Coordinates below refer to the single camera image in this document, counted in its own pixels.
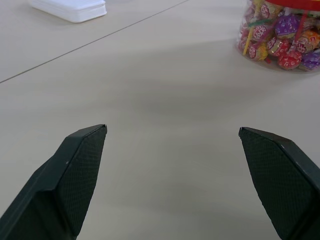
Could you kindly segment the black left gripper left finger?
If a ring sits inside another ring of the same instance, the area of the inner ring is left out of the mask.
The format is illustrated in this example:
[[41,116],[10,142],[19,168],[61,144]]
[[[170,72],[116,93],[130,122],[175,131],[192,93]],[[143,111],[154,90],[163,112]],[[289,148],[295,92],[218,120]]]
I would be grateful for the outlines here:
[[0,217],[0,240],[77,240],[96,188],[107,126],[68,135]]

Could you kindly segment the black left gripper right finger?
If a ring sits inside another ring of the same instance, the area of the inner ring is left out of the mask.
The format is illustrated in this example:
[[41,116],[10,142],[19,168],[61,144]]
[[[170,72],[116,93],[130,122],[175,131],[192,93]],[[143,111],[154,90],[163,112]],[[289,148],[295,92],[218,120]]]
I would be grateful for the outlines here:
[[320,168],[290,139],[241,127],[257,195],[281,240],[320,240]]

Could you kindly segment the purple candy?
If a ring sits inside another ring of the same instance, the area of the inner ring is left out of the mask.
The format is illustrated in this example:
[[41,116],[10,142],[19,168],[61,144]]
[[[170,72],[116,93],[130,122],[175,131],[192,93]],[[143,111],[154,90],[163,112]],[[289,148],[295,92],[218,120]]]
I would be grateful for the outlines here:
[[303,71],[313,71],[320,67],[320,49],[306,53],[302,56],[299,69]]
[[298,32],[300,20],[300,16],[294,14],[280,17],[274,27],[276,37],[278,39],[294,37]]

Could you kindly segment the clear plastic lollipop jar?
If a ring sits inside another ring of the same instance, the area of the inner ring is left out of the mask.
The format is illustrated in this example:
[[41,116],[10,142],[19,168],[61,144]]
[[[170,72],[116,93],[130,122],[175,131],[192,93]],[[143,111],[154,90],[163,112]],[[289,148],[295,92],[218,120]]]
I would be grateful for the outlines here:
[[320,0],[246,1],[240,54],[268,68],[320,73]]

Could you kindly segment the orange candy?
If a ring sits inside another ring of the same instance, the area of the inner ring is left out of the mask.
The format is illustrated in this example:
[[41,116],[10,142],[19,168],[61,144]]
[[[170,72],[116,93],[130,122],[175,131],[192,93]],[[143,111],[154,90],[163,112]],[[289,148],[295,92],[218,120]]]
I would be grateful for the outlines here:
[[304,31],[298,39],[296,49],[301,53],[313,51],[320,43],[320,34],[313,30]]

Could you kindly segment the white plastic tray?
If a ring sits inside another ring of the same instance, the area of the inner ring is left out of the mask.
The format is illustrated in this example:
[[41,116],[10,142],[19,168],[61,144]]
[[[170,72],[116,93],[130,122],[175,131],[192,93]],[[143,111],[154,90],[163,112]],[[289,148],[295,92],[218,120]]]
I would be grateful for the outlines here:
[[29,0],[29,4],[71,23],[83,23],[107,14],[105,0]]

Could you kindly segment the red jar lid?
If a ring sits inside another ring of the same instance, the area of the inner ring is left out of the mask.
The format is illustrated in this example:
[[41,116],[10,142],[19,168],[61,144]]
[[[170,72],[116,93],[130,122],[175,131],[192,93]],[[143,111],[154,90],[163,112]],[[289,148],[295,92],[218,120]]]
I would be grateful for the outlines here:
[[320,12],[320,0],[266,0],[267,2],[292,9]]

